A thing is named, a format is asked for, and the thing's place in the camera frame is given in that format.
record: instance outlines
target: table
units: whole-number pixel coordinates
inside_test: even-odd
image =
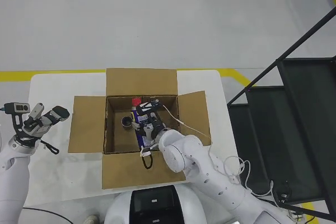
[[[226,107],[220,75],[215,70],[177,71],[178,95],[204,90],[211,136],[212,153],[224,160],[237,156],[234,136]],[[29,104],[42,102],[45,113],[56,105],[73,111],[74,96],[105,96],[105,73],[37,74],[31,79]],[[31,156],[30,185],[25,206],[93,197],[170,185],[172,183],[101,189],[101,153],[67,153],[72,116],[53,126],[43,137],[60,149],[54,155],[40,146]],[[228,167],[236,172],[239,161],[229,159]]]

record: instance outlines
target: open cardboard box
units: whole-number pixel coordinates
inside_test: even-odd
[[[153,166],[146,170],[136,134],[123,129],[121,118],[130,114],[132,98],[141,97],[142,102],[158,99],[174,117],[210,136],[205,92],[178,96],[176,70],[170,69],[109,68],[106,81],[106,96],[75,96],[68,152],[103,153],[103,189],[185,180],[182,172],[168,168],[159,151],[152,152]],[[167,127],[210,144],[207,137],[180,125],[165,109],[158,114]]]

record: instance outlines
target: black strap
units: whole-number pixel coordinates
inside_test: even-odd
[[[52,145],[48,144],[45,141],[41,140],[41,143],[44,144],[46,148],[48,148],[55,155],[57,155],[60,152],[60,150],[58,150],[57,148],[53,147]]]
[[[146,168],[147,170],[149,170],[153,166],[153,157],[152,157],[152,154],[150,154],[150,158],[151,158],[151,164],[150,164],[150,166],[147,166],[146,161],[144,160],[144,157],[142,156],[142,161],[143,161],[144,168]]]

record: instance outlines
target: floor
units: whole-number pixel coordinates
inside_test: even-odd
[[[0,71],[104,69],[107,67],[235,68],[255,78],[333,7],[332,0],[187,1],[0,1]],[[336,19],[292,57],[336,54]],[[242,89],[222,77],[226,100]],[[259,85],[281,83],[276,70]],[[0,82],[0,106],[25,102],[29,81]],[[3,141],[11,120],[0,114]],[[209,223],[230,217],[208,211]],[[88,214],[101,217],[112,195],[38,206],[74,223]],[[324,210],[324,202],[314,203]],[[52,215],[23,211],[20,223],[65,223]]]

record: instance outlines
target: bottle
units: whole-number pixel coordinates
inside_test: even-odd
[[[136,122],[137,124],[139,124],[140,127],[144,126],[144,125],[149,125],[148,124],[148,115],[142,115],[139,116],[137,114],[137,110],[136,107],[142,103],[142,99],[141,98],[133,98],[132,99],[132,109],[131,109],[131,115],[132,115],[132,120],[133,122]],[[154,144],[154,140],[149,140],[146,136],[142,136],[138,133],[137,130],[136,131],[136,137],[137,137],[137,141],[138,141],[138,146],[139,149],[141,148],[147,148],[149,146],[152,146]]]

